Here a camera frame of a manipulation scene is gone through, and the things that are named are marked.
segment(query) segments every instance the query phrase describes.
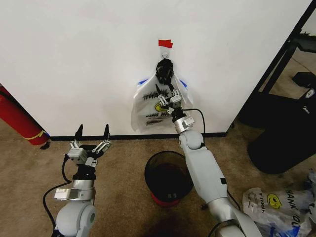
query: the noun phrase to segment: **floor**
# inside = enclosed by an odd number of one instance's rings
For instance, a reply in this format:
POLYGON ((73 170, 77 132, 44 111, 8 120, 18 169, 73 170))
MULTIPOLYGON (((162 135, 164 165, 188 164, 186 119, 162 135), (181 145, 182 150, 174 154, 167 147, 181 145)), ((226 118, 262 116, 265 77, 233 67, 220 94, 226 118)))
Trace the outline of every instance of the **floor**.
MULTIPOLYGON (((300 96, 304 90, 291 84, 290 77, 295 67, 302 67, 297 59, 290 63, 290 70, 285 70, 273 92, 300 96), (285 92, 281 90, 282 84, 285 84, 285 92)), ((253 187, 266 192, 287 187, 300 189, 310 169, 316 165, 316 156, 313 156, 282 175, 260 172, 252 165, 246 147, 261 132, 236 120, 227 137, 205 140, 222 168, 231 194, 239 203, 242 193, 253 187)), ((51 222, 41 199, 46 190, 63 182, 60 167, 63 153, 69 147, 68 142, 52 142, 49 149, 40 150, 0 120, 0 236, 51 234, 51 222)), ((216 222, 208 210, 200 210, 203 201, 194 189, 172 208, 162 208, 153 202, 144 180, 144 167, 153 154, 163 150, 182 153, 176 139, 113 141, 97 166, 97 220, 91 237, 207 236, 216 222)), ((71 178, 75 171, 75 165, 69 161, 67 177, 71 178)), ((47 197, 47 204, 56 217, 65 202, 54 200, 52 193, 47 197)))

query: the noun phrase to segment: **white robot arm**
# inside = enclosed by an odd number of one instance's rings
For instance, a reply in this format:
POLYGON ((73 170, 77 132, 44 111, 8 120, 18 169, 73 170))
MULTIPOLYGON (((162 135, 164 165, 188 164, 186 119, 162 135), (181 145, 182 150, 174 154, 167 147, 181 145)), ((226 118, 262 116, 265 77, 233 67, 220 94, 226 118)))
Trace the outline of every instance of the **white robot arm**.
POLYGON ((82 125, 75 135, 76 139, 70 142, 71 149, 65 154, 64 161, 71 159, 78 171, 73 176, 73 186, 70 189, 58 188, 55 192, 55 199, 69 202, 57 215, 52 237, 88 237, 96 219, 94 172, 97 159, 111 145, 109 126, 106 125, 104 140, 98 146, 81 145, 78 141, 81 136, 82 125))
POLYGON ((192 130, 194 120, 181 109, 181 97, 169 84, 172 97, 164 98, 156 85, 161 106, 168 108, 176 131, 180 134, 179 144, 184 151, 186 163, 197 194, 219 223, 234 221, 216 232, 217 237, 262 237, 249 216, 236 209, 227 197, 226 179, 214 155, 204 144, 201 133, 192 130))

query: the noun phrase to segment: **fire extinguisher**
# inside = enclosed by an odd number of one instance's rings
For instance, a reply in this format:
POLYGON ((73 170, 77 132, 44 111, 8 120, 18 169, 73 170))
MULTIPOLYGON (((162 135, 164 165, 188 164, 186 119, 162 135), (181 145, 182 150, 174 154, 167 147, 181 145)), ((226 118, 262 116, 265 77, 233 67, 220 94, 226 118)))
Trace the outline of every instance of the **fire extinguisher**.
POLYGON ((0 118, 33 145, 41 145, 49 136, 23 107, 0 85, 0 118))

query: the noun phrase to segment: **black cable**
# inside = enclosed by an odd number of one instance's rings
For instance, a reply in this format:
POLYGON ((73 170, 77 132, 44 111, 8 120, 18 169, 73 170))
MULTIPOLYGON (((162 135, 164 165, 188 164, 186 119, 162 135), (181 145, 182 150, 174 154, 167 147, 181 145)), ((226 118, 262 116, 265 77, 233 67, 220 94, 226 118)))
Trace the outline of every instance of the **black cable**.
POLYGON ((185 109, 185 110, 182 110, 182 111, 192 111, 192 110, 199 111, 200 114, 202 115, 202 119, 203 119, 203 141, 205 141, 205 120, 204 120, 204 115, 203 115, 202 111, 199 110, 199 109, 185 109))
POLYGON ((236 206, 238 207, 238 210, 241 211, 241 208, 238 204, 238 202, 235 200, 235 198, 233 197, 233 195, 231 195, 231 193, 227 190, 228 196, 234 201, 234 203, 236 204, 236 206))
POLYGON ((207 237, 211 237, 212 234, 214 233, 214 231, 216 231, 217 227, 218 227, 220 224, 222 224, 222 222, 217 223, 217 224, 212 228, 212 230, 208 233, 208 236, 207 236, 207 237))
POLYGON ((51 188, 51 189, 49 189, 49 190, 44 194, 44 196, 43 196, 43 206, 44 206, 44 209, 45 209, 45 211, 47 212, 47 214, 48 214, 48 216, 49 216, 49 218, 50 218, 50 220, 51 220, 51 223, 52 223, 52 225, 53 225, 53 231, 54 231, 54 229, 55 229, 55 227, 56 227, 56 223, 55 223, 54 217, 52 216, 52 214, 50 213, 50 211, 49 211, 49 209, 48 209, 48 207, 47 207, 47 204, 46 204, 46 196, 47 196, 51 191, 53 191, 54 189, 57 189, 57 188, 59 188, 59 187, 61 187, 61 186, 64 186, 64 185, 67 185, 67 184, 70 184, 70 183, 71 183, 71 180, 67 179, 66 174, 65 174, 65 164, 66 164, 66 161, 67 161, 68 159, 69 159, 69 157, 68 157, 68 156, 65 156, 64 161, 63 161, 63 164, 62 164, 62 166, 61 166, 61 173, 62 173, 63 178, 64 178, 64 180, 65 180, 66 182, 63 183, 63 184, 57 185, 57 186, 55 186, 55 187, 53 187, 53 188, 51 188))

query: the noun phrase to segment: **white plastic bag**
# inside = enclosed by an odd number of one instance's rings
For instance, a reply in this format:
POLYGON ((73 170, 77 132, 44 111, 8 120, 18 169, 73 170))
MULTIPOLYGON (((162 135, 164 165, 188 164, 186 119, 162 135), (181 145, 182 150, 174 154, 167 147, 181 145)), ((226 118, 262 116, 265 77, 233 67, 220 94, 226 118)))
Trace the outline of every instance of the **white plastic bag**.
MULTIPOLYGON (((160 107, 156 84, 159 86, 163 95, 167 98, 171 96, 171 91, 167 85, 160 84, 156 75, 146 81, 141 81, 136 94, 134 95, 134 104, 131 114, 131 126, 134 131, 148 131, 152 125, 164 127, 174 127, 171 115, 166 109, 160 107)), ((182 108, 192 108, 193 100, 190 96, 187 85, 173 75, 171 84, 179 90, 182 97, 182 108)))
POLYGON ((312 229, 306 213, 313 200, 310 191, 263 193, 252 188, 243 194, 242 203, 263 237, 306 237, 312 229))

